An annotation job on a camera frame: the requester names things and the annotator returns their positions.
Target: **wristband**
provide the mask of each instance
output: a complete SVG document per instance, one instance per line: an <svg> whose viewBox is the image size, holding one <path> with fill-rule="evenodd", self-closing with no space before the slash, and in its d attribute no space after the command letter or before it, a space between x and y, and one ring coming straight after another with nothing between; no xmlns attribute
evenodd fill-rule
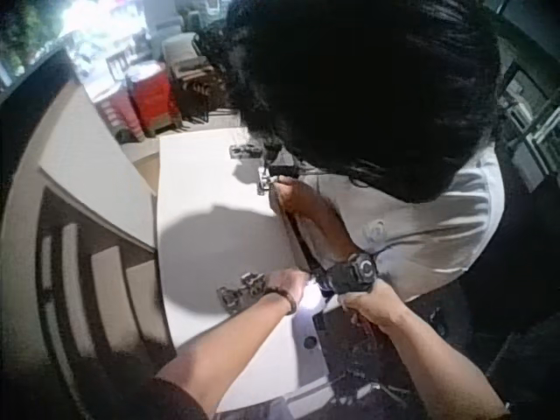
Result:
<svg viewBox="0 0 560 420"><path fill-rule="evenodd" d="M266 296L270 293L276 293L290 302L290 311L286 313L286 315L292 315L296 313L296 311L298 310L298 304L296 304L295 299L287 290L280 289L278 287L267 287L262 295Z"/></svg>

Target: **wristwatch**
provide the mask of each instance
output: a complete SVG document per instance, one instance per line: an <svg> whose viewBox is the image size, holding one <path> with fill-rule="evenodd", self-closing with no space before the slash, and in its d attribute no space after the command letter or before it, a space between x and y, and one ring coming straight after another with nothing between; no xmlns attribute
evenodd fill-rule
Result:
<svg viewBox="0 0 560 420"><path fill-rule="evenodd" d="M369 293L377 278L374 258L365 252L350 255L347 262L334 264L322 278L319 286L338 295L349 292Z"/></svg>

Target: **white panel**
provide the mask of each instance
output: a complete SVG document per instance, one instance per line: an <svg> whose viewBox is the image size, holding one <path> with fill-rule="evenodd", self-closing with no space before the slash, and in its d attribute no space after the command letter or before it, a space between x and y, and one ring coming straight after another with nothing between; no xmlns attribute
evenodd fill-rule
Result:
<svg viewBox="0 0 560 420"><path fill-rule="evenodd" d="M39 160L43 171L77 201L154 247L153 194L110 135L83 87L69 84Z"/></svg>
<svg viewBox="0 0 560 420"><path fill-rule="evenodd" d="M164 306L175 347L228 318L216 290L239 285L247 271L294 266L282 220L256 193L256 160L229 157L243 129L217 129L161 139L157 245ZM301 308L268 337L220 403L235 410L293 392L326 375L314 311Z"/></svg>

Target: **white furniture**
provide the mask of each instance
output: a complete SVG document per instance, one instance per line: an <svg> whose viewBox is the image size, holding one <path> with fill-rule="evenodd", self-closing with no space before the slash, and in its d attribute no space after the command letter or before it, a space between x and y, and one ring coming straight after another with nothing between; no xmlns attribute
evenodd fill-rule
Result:
<svg viewBox="0 0 560 420"><path fill-rule="evenodd" d="M233 160L245 129L217 129L162 137L157 200L157 245L164 306L175 347L228 318L216 290L239 285L245 272L295 265L282 220L256 193L258 160ZM327 374L315 336L319 308L309 287L306 308L286 317L220 403L235 410L294 392Z"/></svg>

